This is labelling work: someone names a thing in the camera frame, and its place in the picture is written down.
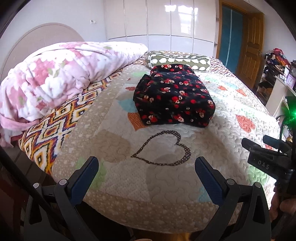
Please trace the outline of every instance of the pillow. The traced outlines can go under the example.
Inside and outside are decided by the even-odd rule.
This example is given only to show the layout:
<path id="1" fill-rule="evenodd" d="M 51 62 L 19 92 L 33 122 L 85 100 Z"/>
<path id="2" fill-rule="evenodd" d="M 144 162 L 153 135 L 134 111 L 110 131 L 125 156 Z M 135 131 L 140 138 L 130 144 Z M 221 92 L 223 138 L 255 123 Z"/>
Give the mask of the pillow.
<path id="1" fill-rule="evenodd" d="M 146 56 L 146 63 L 151 69 L 163 64 L 184 64 L 190 66 L 194 71 L 207 72 L 211 67 L 210 57 L 167 51 L 150 51 Z"/>

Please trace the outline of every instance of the white and pink fleece blanket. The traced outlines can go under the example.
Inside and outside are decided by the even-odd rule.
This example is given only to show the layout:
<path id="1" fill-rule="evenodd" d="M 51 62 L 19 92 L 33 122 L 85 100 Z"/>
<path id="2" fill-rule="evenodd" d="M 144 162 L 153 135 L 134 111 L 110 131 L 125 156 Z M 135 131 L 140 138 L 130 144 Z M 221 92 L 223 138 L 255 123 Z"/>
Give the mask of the white and pink fleece blanket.
<path id="1" fill-rule="evenodd" d="M 12 146 L 39 118 L 147 50 L 130 42 L 69 42 L 32 53 L 1 82 L 0 145 Z"/>

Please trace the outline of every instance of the headboard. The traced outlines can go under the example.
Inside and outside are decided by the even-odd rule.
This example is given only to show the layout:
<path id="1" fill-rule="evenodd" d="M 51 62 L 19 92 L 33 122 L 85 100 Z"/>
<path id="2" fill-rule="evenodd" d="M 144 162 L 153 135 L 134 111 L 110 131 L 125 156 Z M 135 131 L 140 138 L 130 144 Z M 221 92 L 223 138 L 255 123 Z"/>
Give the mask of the headboard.
<path id="1" fill-rule="evenodd" d="M 60 23 L 39 25 L 24 34 L 10 50 L 3 66 L 0 66 L 0 80 L 7 76 L 10 69 L 40 48 L 60 42 L 83 41 L 79 33 L 67 25 Z"/>

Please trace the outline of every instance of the teal door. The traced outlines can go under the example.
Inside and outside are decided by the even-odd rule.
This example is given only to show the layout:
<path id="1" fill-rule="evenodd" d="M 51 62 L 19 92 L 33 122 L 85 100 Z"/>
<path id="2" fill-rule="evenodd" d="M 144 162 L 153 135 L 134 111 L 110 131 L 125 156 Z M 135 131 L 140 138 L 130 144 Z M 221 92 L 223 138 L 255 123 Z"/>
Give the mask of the teal door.
<path id="1" fill-rule="evenodd" d="M 222 34 L 219 59 L 235 73 L 242 46 L 243 14 L 222 6 Z"/>

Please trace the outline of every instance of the clock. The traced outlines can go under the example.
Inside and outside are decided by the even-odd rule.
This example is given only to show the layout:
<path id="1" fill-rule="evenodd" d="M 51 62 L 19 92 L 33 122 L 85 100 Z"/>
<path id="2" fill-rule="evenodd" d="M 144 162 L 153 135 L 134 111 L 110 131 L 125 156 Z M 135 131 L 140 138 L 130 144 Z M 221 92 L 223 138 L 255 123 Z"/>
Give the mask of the clock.
<path id="1" fill-rule="evenodd" d="M 293 60 L 293 62 L 291 62 L 289 74 L 292 75 L 294 78 L 296 78 L 296 61 L 295 60 Z"/>

